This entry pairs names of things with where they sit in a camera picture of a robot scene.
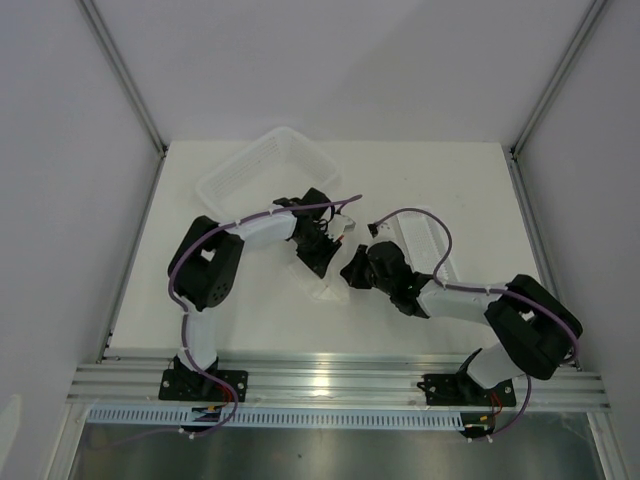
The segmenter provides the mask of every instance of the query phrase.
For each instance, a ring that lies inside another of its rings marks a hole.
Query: white table surface
[[[196,196],[197,180],[245,142],[171,144],[139,245],[109,352],[175,351],[180,310],[167,296],[167,265],[193,219],[211,215]],[[362,193],[345,209],[356,231],[339,252],[352,258],[366,224],[403,206],[428,205],[449,225],[458,278],[508,281],[537,277],[502,149],[497,143],[324,142],[342,183],[332,200]],[[302,196],[304,191],[283,192]],[[265,207],[273,198],[253,199]],[[229,297],[216,307],[221,350],[281,353],[404,355],[468,354],[496,342],[488,328],[468,322],[407,317],[379,291],[351,290],[346,305],[311,299],[286,265],[295,245],[282,242],[247,252]]]

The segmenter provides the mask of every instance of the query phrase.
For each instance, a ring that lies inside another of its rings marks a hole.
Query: purple cable
[[[96,450],[96,451],[100,451],[100,450],[107,450],[109,448],[115,448],[115,447],[119,447],[121,445],[125,445],[127,443],[131,443],[131,442],[135,442],[137,440],[141,440],[145,437],[149,437],[151,435],[155,435],[157,433],[176,433],[179,430],[176,430],[175,427],[165,427],[165,428],[154,428],[153,430],[148,430],[146,432],[142,432],[139,433],[137,435],[132,435],[130,437],[124,438],[122,440],[117,440],[115,442],[112,443],[108,443],[106,445],[103,445],[102,447],[89,447],[91,450]]]
[[[391,212],[389,215],[384,216],[381,220],[374,222],[374,225],[378,227],[389,218],[402,212],[415,212],[415,213],[421,213],[423,215],[426,215],[427,217],[433,219],[438,225],[440,225],[440,227],[444,230],[444,233],[447,236],[447,243],[448,243],[447,250],[444,252],[444,255],[442,256],[440,261],[438,261],[438,263],[436,264],[436,267],[433,269],[433,274],[432,274],[433,281],[436,283],[436,285],[442,288],[450,288],[451,290],[458,290],[461,292],[469,292],[469,293],[486,293],[487,292],[487,290],[484,287],[471,287],[467,285],[457,285],[457,284],[451,284],[451,283],[447,283],[445,286],[445,284],[438,278],[438,271],[440,270],[442,265],[444,265],[444,262],[447,261],[447,258],[449,258],[449,255],[451,255],[451,250],[453,249],[453,236],[451,235],[451,230],[449,230],[449,227],[447,227],[447,225],[433,213],[423,210],[421,208],[413,208],[413,207],[400,208],[398,210]],[[520,302],[526,303],[534,310],[537,310],[538,312],[542,313],[543,315],[553,320],[560,328],[562,328],[562,330],[567,334],[567,337],[571,341],[573,352],[569,356],[569,358],[565,360],[565,363],[570,362],[571,360],[574,360],[578,356],[578,352],[580,348],[578,343],[578,338],[573,333],[573,331],[560,319],[560,317],[558,317],[556,314],[551,312],[549,309],[543,307],[539,303],[534,302],[533,300],[530,300],[529,298],[523,295],[520,295],[515,292],[511,292],[503,288],[490,288],[489,293],[505,295],[505,296],[514,298]],[[529,406],[529,401],[531,400],[531,390],[532,390],[531,377],[527,374],[525,375],[527,377],[527,394],[525,396],[524,401],[522,402],[522,407],[520,407],[520,410],[518,411],[518,413],[515,415],[515,417],[511,419],[509,423],[507,423],[504,427],[500,428],[499,430],[496,430],[495,432],[493,432],[492,434],[493,436],[503,433],[506,430],[510,429],[522,417],[525,410]]]

